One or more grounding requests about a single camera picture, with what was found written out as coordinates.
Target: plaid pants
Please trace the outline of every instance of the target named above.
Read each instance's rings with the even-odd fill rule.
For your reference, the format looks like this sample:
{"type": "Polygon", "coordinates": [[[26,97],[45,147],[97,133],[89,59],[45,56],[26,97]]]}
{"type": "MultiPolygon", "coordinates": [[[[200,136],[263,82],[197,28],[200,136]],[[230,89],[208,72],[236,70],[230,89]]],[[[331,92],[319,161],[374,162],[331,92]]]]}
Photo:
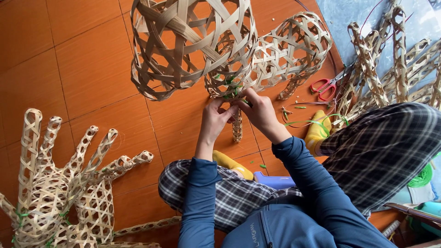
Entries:
{"type": "MultiPolygon", "coordinates": [[[[365,216],[379,208],[441,151],[441,112],[419,103],[401,103],[362,115],[320,146],[323,166],[365,216]]],[[[181,211],[190,160],[170,163],[159,177],[159,195],[181,211]]],[[[275,190],[217,167],[215,228],[226,233],[250,212],[277,197],[302,194],[275,190]]]]}

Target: woven bamboo sphere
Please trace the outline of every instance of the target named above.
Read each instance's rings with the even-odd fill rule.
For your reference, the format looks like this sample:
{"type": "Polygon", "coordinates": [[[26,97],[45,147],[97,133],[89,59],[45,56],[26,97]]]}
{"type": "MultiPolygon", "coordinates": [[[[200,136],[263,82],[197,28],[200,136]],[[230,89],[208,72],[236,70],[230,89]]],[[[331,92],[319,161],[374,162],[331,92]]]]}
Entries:
{"type": "Polygon", "coordinates": [[[286,80],[294,81],[297,87],[321,68],[332,40],[320,23],[315,13],[300,12],[259,38],[253,66],[256,91],[286,80]]]}
{"type": "Polygon", "coordinates": [[[150,100],[165,100],[210,71],[224,84],[251,72],[257,32],[250,0],[135,0],[131,23],[131,79],[150,100]]]}

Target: hand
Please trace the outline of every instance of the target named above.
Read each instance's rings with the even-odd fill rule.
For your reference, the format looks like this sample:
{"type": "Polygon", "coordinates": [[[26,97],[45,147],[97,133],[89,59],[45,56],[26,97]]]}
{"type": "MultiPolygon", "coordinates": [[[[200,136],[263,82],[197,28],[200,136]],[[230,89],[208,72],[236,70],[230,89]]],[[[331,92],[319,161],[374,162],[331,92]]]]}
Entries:
{"type": "Polygon", "coordinates": [[[243,101],[234,101],[232,104],[247,115],[251,123],[257,127],[273,144],[279,144],[292,135],[285,126],[277,120],[273,105],[269,97],[261,97],[252,88],[247,88],[242,93],[251,102],[253,107],[243,101]]]}
{"type": "Polygon", "coordinates": [[[194,154],[195,158],[212,161],[214,142],[224,128],[225,123],[235,121],[233,115],[239,107],[231,106],[228,109],[223,109],[221,108],[222,103],[224,103],[222,98],[215,98],[202,112],[202,125],[194,154]]]}

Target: blue long-sleeve shirt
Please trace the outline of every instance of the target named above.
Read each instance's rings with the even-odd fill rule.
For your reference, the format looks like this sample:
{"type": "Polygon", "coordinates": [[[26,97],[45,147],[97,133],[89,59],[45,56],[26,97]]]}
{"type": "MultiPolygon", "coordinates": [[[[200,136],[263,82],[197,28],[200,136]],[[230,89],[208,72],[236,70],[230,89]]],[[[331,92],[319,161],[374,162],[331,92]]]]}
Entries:
{"type": "MultiPolygon", "coordinates": [[[[304,198],[286,196],[253,211],[224,239],[223,248],[396,246],[354,207],[303,140],[291,137],[273,145],[304,198]]],[[[193,158],[188,172],[179,248],[214,247],[216,162],[193,158]]]]}

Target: foot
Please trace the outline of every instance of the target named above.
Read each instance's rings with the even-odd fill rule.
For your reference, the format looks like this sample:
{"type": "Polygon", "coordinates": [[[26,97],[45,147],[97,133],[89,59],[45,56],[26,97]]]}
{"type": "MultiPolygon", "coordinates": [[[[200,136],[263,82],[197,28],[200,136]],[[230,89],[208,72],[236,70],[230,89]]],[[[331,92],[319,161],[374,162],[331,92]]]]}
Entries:
{"type": "MultiPolygon", "coordinates": [[[[323,126],[328,130],[331,130],[331,120],[329,118],[325,118],[326,114],[323,110],[318,110],[312,120],[317,120],[322,123],[323,126]]],[[[326,139],[326,132],[323,130],[323,127],[313,123],[309,126],[308,134],[305,137],[306,148],[314,157],[319,157],[321,154],[318,154],[320,147],[316,147],[317,144],[321,144],[323,140],[326,139]]]]}
{"type": "Polygon", "coordinates": [[[213,161],[216,161],[219,166],[240,172],[245,179],[253,180],[254,178],[251,171],[217,150],[213,151],[213,161]]]}

